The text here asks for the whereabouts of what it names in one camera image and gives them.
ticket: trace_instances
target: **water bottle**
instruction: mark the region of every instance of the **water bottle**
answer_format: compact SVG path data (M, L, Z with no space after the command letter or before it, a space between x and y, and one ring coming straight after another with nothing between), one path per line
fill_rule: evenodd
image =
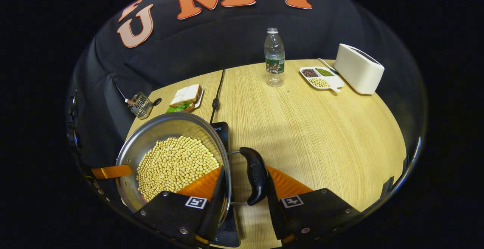
M277 28L267 28L267 38L264 43L266 58L266 82L272 87L284 83L284 44L278 35Z

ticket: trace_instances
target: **black pan handle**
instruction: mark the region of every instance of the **black pan handle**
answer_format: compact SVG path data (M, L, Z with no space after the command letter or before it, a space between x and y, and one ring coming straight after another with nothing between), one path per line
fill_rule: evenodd
M247 177L252 187L252 194L247 199L248 205L262 201L267 195L268 173L262 156L251 148L241 147L240 154L247 160Z

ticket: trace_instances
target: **white bread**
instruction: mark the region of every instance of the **white bread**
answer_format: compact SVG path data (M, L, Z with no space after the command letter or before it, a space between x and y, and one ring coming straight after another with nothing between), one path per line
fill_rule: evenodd
M183 102L195 104L199 99L201 92L202 88L200 87L200 84L184 87L177 91L169 106L175 107L183 104Z

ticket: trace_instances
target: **sandwich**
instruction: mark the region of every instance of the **sandwich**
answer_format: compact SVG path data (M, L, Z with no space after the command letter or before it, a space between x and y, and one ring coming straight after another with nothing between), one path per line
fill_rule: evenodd
M195 108L195 103L197 103L201 94L202 87L200 87L200 84L184 87L177 91L169 106L171 108L183 108L183 111L189 112Z

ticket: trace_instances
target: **table surface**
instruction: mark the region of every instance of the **table surface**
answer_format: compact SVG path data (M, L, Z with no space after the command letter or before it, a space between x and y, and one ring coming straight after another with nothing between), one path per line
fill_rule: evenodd
M331 66L334 60L326 60ZM359 211L380 198L382 187L402 173L405 144L398 124L377 94L361 95L345 80L336 94L313 88L299 73L305 66L324 66L317 59L285 62L285 82L265 83L265 64L225 70L220 105L213 122L230 128L230 151L257 150L269 166L282 170L312 189L328 188ZM153 91L161 97L145 120L135 119L131 135L146 121L163 114L177 90L199 83L204 87L200 107L193 110L210 120L222 71L193 77ZM251 194L247 163L240 154L230 156L234 201ZM236 206L240 248L281 246L273 232L264 199L255 206Z

